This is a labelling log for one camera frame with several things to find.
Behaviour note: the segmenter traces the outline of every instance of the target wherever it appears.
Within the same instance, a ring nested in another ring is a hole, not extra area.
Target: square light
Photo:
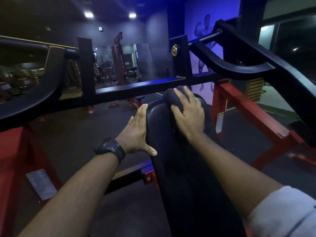
[[[93,18],[93,13],[92,13],[92,12],[90,12],[90,11],[86,11],[86,12],[84,12],[84,15],[86,16],[86,18],[90,18],[90,19],[92,19],[92,18]]]
[[[136,14],[135,13],[130,13],[130,18],[136,18]]]

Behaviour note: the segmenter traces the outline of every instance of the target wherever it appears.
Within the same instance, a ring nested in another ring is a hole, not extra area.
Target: person's right hand
[[[191,138],[203,134],[205,119],[204,109],[200,100],[197,99],[187,87],[184,87],[184,90],[187,93],[189,100],[178,89],[174,88],[173,90],[183,105],[183,113],[181,113],[179,108],[175,105],[171,106],[171,110],[179,129],[190,141]]]

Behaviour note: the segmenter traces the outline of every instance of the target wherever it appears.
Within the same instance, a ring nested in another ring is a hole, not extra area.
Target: label
[[[220,112],[217,114],[217,120],[216,120],[216,133],[222,132],[222,126],[223,126],[223,119],[224,119],[224,112]]]
[[[44,169],[28,173],[26,177],[42,200],[50,199],[56,195],[57,190]]]

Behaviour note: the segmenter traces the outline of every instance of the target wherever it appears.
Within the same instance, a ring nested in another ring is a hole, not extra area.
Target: black smartwatch
[[[106,138],[102,140],[101,143],[94,148],[94,153],[96,155],[102,155],[108,152],[112,152],[117,157],[118,164],[120,164],[125,158],[124,149],[113,138]]]

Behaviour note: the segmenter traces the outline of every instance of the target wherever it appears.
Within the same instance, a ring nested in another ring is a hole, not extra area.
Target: black rubber floor
[[[143,103],[160,98],[157,94],[146,95]],[[126,101],[120,101],[119,107],[114,108],[103,103],[95,106],[92,114],[85,108],[62,111],[49,115],[46,122],[34,122],[32,127],[65,183],[93,158],[96,143],[108,136],[116,137],[135,113],[136,109]],[[285,126],[292,121],[271,115]],[[225,113],[222,141],[229,151],[247,163],[272,147],[265,135],[238,110]],[[128,155],[118,171],[147,160],[149,156],[145,153]],[[264,167],[263,172],[316,198],[316,171],[305,164],[284,155]],[[15,236],[40,208],[36,195],[25,185],[18,207]],[[144,185],[140,181],[106,195],[95,215],[90,236],[171,236],[156,186]]]

